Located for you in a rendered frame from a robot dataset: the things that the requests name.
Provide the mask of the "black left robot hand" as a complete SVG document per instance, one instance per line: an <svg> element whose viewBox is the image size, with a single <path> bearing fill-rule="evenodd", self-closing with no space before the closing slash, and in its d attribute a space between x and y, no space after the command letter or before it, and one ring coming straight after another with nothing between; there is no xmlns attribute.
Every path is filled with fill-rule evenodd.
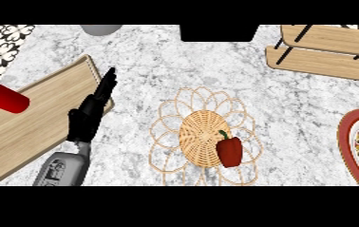
<svg viewBox="0 0 359 227"><path fill-rule="evenodd" d="M115 68L110 67L100 79L96 92L90 94L81 105L69 113L69 142L90 142L96 135L103 107L107 103L113 87L116 85Z"/></svg>

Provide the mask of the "red cylinder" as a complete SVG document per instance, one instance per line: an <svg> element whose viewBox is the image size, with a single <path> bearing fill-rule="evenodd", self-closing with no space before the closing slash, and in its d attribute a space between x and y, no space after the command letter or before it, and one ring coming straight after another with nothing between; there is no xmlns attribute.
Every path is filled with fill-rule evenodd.
<svg viewBox="0 0 359 227"><path fill-rule="evenodd" d="M5 86L0 85L0 108L11 113L20 113L29 105L29 99Z"/></svg>

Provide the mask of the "pale wooden cutting board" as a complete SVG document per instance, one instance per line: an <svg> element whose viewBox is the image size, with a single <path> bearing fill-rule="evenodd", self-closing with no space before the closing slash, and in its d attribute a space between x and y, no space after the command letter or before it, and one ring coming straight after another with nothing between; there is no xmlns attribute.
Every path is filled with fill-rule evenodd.
<svg viewBox="0 0 359 227"><path fill-rule="evenodd" d="M29 106L17 114L0 111L0 181L65 141L69 110L96 91L98 81L93 59L82 55L17 90Z"/></svg>

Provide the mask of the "grey round pot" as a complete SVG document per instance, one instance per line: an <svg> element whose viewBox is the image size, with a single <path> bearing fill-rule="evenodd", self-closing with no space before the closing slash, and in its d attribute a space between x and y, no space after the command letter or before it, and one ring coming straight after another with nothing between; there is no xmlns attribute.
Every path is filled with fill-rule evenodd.
<svg viewBox="0 0 359 227"><path fill-rule="evenodd" d="M84 32L93 36L104 36L113 33L121 25L81 25Z"/></svg>

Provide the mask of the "woven wicker flower placemat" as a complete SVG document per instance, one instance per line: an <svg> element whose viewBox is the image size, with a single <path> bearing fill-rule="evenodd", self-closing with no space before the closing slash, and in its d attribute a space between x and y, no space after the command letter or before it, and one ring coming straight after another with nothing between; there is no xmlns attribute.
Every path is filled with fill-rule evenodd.
<svg viewBox="0 0 359 227"><path fill-rule="evenodd" d="M262 143L240 99L206 87L183 87L156 109L149 127L149 166L165 186L248 186L258 179ZM215 144L237 138L242 160L226 167Z"/></svg>

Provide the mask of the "wooden tiered shelf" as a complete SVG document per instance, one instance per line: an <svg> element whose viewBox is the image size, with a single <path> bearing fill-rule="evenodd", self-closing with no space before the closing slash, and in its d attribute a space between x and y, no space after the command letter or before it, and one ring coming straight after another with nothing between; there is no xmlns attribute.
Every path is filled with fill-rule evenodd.
<svg viewBox="0 0 359 227"><path fill-rule="evenodd" d="M359 81L359 29L282 25L280 35L264 49L270 68Z"/></svg>

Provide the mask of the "red bell pepper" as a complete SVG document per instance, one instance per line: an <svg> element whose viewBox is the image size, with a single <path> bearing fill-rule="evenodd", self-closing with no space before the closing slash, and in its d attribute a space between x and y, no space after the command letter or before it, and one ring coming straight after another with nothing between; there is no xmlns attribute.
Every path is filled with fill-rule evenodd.
<svg viewBox="0 0 359 227"><path fill-rule="evenodd" d="M226 168L240 165L242 160L242 144L237 137L230 138L226 131L218 131L223 140L215 144L215 152L218 160Z"/></svg>

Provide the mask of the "black appliance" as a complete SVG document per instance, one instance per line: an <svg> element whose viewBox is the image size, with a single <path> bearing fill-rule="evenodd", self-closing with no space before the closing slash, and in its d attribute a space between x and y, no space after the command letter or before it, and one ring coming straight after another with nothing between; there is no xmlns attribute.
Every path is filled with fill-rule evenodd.
<svg viewBox="0 0 359 227"><path fill-rule="evenodd" d="M257 32L257 25L180 25L183 42L249 42Z"/></svg>

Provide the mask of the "red rimmed plate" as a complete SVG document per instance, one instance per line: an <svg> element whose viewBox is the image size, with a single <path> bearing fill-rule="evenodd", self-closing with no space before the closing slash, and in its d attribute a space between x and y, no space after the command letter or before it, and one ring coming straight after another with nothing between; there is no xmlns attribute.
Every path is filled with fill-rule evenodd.
<svg viewBox="0 0 359 227"><path fill-rule="evenodd" d="M345 113L336 129L336 143L341 157L345 163L345 168L356 180L356 183L359 184L359 161L354 159L354 137L350 135L350 133L353 132L353 125L356 123L359 123L359 109L354 109Z"/></svg>

